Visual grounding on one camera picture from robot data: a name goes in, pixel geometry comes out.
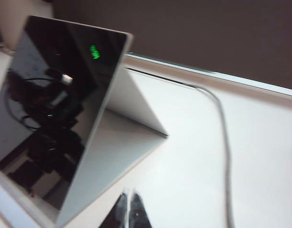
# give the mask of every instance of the gray cable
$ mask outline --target gray cable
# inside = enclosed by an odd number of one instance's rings
[[[225,146],[225,157],[226,157],[226,162],[225,162],[225,210],[226,210],[226,223],[228,228],[234,228],[234,216],[233,216],[233,207],[232,207],[232,188],[231,188],[231,165],[232,165],[232,157],[231,157],[231,150],[230,150],[230,145],[229,145],[229,139],[228,139],[228,134],[227,134],[227,129],[226,129],[226,121],[225,121],[225,115],[223,111],[223,107],[221,104],[221,101],[219,98],[212,93],[210,90],[203,86],[198,86],[194,84],[186,84],[183,83],[183,85],[193,87],[195,89],[200,89],[203,91],[206,91],[209,93],[215,100],[216,104],[219,109],[220,117],[221,117],[221,122],[222,122],[222,129],[223,129],[223,135],[224,135],[224,146]]]

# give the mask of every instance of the black glossy screen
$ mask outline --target black glossy screen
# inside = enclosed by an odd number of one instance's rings
[[[0,169],[60,209],[127,34],[29,17],[0,91]]]

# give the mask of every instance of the dark wall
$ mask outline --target dark wall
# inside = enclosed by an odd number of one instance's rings
[[[57,0],[55,15],[131,32],[131,51],[292,88],[292,1]]]

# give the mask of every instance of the green light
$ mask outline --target green light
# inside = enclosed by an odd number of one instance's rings
[[[100,57],[100,54],[97,48],[95,47],[95,45],[90,46],[90,51],[91,51],[91,55],[93,56],[93,59],[98,59]]]

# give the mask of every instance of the cable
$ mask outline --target cable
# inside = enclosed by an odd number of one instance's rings
[[[44,77],[33,77],[33,78],[27,78],[24,79],[25,81],[34,81],[34,80],[44,80],[44,81],[50,81],[50,82],[60,82],[56,79],[51,79],[51,78],[44,78]]]
[[[31,126],[26,125],[23,121],[21,121],[20,119],[18,119],[14,113],[11,110],[10,104],[9,104],[9,93],[8,91],[5,92],[4,94],[4,104],[6,107],[6,110],[8,112],[8,114],[10,115],[10,117],[15,120],[16,122],[18,122],[19,124],[23,125],[25,128],[27,128],[29,131],[34,132],[32,129],[37,129]]]
[[[147,72],[143,72],[140,70],[136,70],[136,69],[132,69],[132,68],[128,68],[129,70],[133,70],[139,73],[143,73],[146,75],[150,75],[150,76],[154,76],[157,78],[161,78],[163,80],[167,80],[167,81],[171,81],[171,82],[175,82],[181,85],[185,85],[185,86],[189,86],[192,87],[194,89],[200,89],[205,91],[206,93],[208,93],[210,96],[213,97],[213,99],[215,99],[216,104],[218,106],[219,109],[219,114],[221,117],[221,122],[222,122],[222,130],[223,130],[223,135],[224,135],[224,146],[225,146],[225,176],[224,176],[224,180],[225,180],[225,210],[226,210],[226,223],[227,223],[227,227],[228,228],[235,228],[234,225],[234,215],[233,215],[233,207],[232,207],[232,188],[231,188],[231,167],[232,167],[232,157],[231,157],[231,149],[230,149],[230,143],[229,143],[229,138],[228,138],[228,134],[227,134],[227,128],[226,128],[226,120],[225,120],[225,115],[224,115],[224,110],[222,107],[222,103],[220,101],[220,99],[213,93],[211,92],[209,89],[203,87],[203,86],[198,86],[198,85],[194,85],[194,84],[187,84],[184,82],[179,82],[173,79],[169,79],[169,78],[165,78],[162,76],[157,76],[154,74],[150,74]]]

